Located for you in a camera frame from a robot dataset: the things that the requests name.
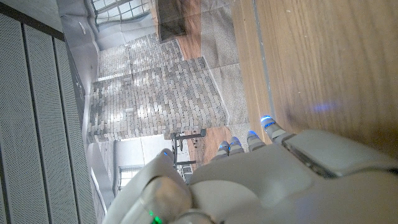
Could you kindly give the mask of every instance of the floor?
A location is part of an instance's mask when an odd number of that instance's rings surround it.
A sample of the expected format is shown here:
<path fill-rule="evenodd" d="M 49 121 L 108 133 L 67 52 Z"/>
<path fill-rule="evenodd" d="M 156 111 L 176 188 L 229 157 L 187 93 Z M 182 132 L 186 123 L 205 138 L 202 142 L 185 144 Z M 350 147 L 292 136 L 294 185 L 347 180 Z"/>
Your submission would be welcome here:
<path fill-rule="evenodd" d="M 196 134 L 188 131 L 185 134 Z M 226 127 L 208 128 L 204 138 L 196 138 L 187 140 L 188 151 L 191 161 L 196 161 L 192 165 L 192 170 L 207 164 L 215 157 L 218 146 L 221 141 L 229 141 L 231 139 L 231 131 Z"/>
<path fill-rule="evenodd" d="M 398 3 L 231 1 L 253 130 L 323 129 L 398 158 Z"/>
<path fill-rule="evenodd" d="M 177 37 L 185 60 L 201 57 L 201 0 L 182 1 L 182 14 L 187 34 Z"/>

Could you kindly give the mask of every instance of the brick wall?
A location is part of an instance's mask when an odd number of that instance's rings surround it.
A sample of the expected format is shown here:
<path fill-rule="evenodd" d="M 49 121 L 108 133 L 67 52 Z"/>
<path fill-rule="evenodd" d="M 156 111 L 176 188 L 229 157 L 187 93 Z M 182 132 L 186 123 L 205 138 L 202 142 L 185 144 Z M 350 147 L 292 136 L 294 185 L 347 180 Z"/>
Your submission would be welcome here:
<path fill-rule="evenodd" d="M 100 62 L 91 88 L 92 142 L 226 125 L 203 57 L 182 60 L 175 40 L 159 44 L 147 35 L 101 52 Z"/>

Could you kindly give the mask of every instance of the window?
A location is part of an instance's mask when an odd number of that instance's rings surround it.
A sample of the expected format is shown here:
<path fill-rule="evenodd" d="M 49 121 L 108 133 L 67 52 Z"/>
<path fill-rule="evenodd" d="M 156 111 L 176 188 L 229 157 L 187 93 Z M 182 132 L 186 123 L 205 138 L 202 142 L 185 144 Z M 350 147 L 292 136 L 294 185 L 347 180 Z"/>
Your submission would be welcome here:
<path fill-rule="evenodd" d="M 149 13 L 149 0 L 91 0 L 95 24 L 133 20 Z"/>
<path fill-rule="evenodd" d="M 143 168 L 144 166 L 126 166 L 119 167 L 119 192 L 130 182 L 130 180 Z"/>

